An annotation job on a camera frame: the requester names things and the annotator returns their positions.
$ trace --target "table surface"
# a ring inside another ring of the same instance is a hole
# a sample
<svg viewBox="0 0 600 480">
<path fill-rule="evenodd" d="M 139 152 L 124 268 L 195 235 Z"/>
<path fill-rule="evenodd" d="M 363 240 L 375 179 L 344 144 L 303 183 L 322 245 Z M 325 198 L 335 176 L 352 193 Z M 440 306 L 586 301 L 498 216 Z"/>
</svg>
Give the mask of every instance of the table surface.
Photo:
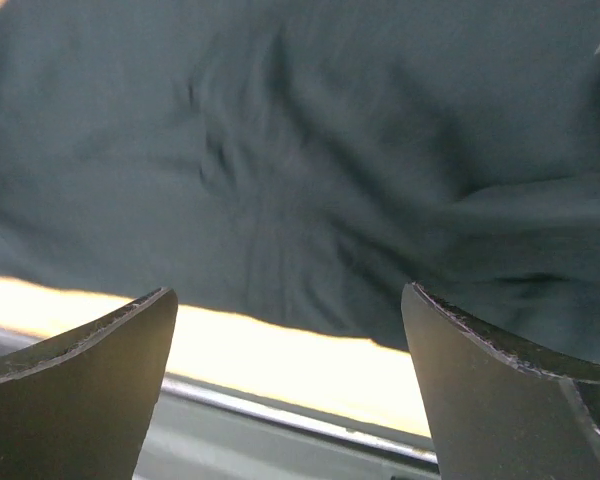
<svg viewBox="0 0 600 480">
<path fill-rule="evenodd" d="M 0 277 L 0 327 L 49 337 L 99 318 L 129 300 Z M 167 370 L 430 436 L 410 355 L 367 340 L 326 337 L 181 305 Z"/>
</svg>

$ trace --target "metallic strip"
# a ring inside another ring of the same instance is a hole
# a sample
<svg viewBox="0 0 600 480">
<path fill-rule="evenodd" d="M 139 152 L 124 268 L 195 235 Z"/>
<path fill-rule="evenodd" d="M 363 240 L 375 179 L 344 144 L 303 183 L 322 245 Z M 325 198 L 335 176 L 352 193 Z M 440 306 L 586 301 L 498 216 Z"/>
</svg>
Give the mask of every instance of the metallic strip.
<svg viewBox="0 0 600 480">
<path fill-rule="evenodd" d="M 273 407 L 268 407 L 257 402 L 236 398 L 224 393 L 214 392 L 207 388 L 191 385 L 181 380 L 166 378 L 162 382 L 162 391 L 177 397 L 192 400 L 205 405 L 223 408 L 232 412 L 241 413 L 250 417 L 268 420 L 289 427 L 302 430 L 308 430 L 313 433 L 326 435 L 339 440 L 377 448 L 405 457 L 424 461 L 427 463 L 438 464 L 438 459 L 434 452 L 411 447 L 391 440 L 376 437 L 362 432 L 350 430 L 338 425 L 332 425 L 321 420 L 305 417 L 292 412 L 287 412 Z"/>
</svg>

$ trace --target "black cloth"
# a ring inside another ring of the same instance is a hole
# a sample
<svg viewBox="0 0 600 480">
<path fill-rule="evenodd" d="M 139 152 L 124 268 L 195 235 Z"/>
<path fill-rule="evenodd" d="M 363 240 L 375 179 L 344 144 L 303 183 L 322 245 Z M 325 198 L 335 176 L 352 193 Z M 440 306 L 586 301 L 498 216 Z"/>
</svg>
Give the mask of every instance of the black cloth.
<svg viewBox="0 0 600 480">
<path fill-rule="evenodd" d="M 10 0 L 0 274 L 600 361 L 600 0 Z"/>
</svg>

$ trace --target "dark fabric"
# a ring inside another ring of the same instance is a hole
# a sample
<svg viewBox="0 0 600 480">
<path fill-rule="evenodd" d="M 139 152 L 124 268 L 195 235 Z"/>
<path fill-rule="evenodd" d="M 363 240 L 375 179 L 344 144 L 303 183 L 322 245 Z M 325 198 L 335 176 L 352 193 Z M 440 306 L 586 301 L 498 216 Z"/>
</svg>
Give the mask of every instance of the dark fabric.
<svg viewBox="0 0 600 480">
<path fill-rule="evenodd" d="M 600 361 L 600 0 L 10 0 L 0 274 Z"/>
</svg>

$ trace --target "black garment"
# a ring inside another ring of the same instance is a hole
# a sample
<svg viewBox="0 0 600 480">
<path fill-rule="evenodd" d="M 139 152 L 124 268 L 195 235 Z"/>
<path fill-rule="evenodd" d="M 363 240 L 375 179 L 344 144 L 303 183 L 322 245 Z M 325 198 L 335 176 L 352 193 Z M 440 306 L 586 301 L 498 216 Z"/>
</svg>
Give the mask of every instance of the black garment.
<svg viewBox="0 0 600 480">
<path fill-rule="evenodd" d="M 600 361 L 600 0 L 10 0 L 0 274 Z"/>
</svg>

